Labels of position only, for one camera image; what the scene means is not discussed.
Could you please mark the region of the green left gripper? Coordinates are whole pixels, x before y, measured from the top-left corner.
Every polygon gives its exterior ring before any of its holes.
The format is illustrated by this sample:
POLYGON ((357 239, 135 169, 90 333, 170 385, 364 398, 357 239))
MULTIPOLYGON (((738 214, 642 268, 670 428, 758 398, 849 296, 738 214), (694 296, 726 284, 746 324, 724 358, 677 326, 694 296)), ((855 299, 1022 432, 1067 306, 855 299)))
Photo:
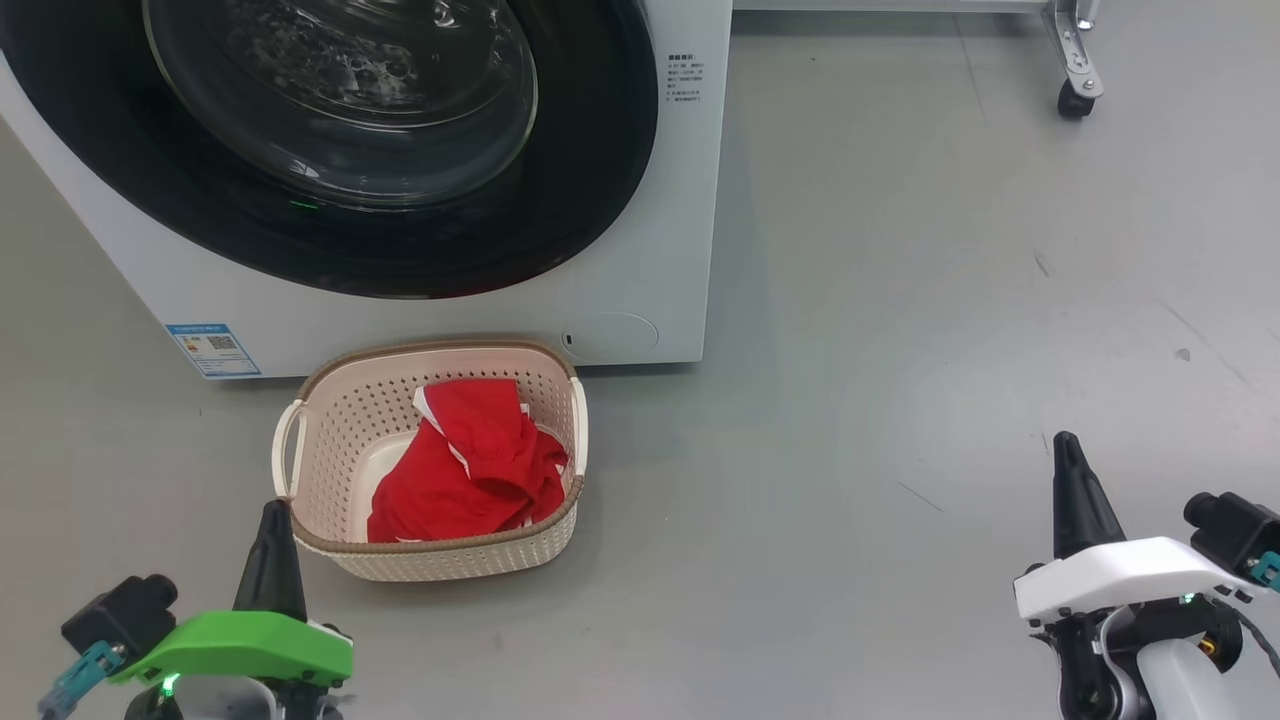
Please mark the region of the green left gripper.
POLYGON ((192 616, 109 682, 155 685, 173 675, 247 676, 324 688, 352 678, 353 641, 306 621, 292 512, 283 498, 262 507, 232 609, 192 616))

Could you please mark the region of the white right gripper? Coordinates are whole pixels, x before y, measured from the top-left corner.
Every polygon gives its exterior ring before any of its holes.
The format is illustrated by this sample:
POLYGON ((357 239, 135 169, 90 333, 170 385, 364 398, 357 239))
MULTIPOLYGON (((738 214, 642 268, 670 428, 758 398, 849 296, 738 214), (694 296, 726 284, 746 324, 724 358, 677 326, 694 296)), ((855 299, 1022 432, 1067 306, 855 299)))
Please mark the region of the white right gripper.
POLYGON ((1179 539, 1126 539, 1070 430, 1053 437, 1052 496, 1055 559, 1012 582, 1024 621, 1051 624, 1076 614, 1220 589, 1228 596, 1253 596, 1249 582, 1179 539))

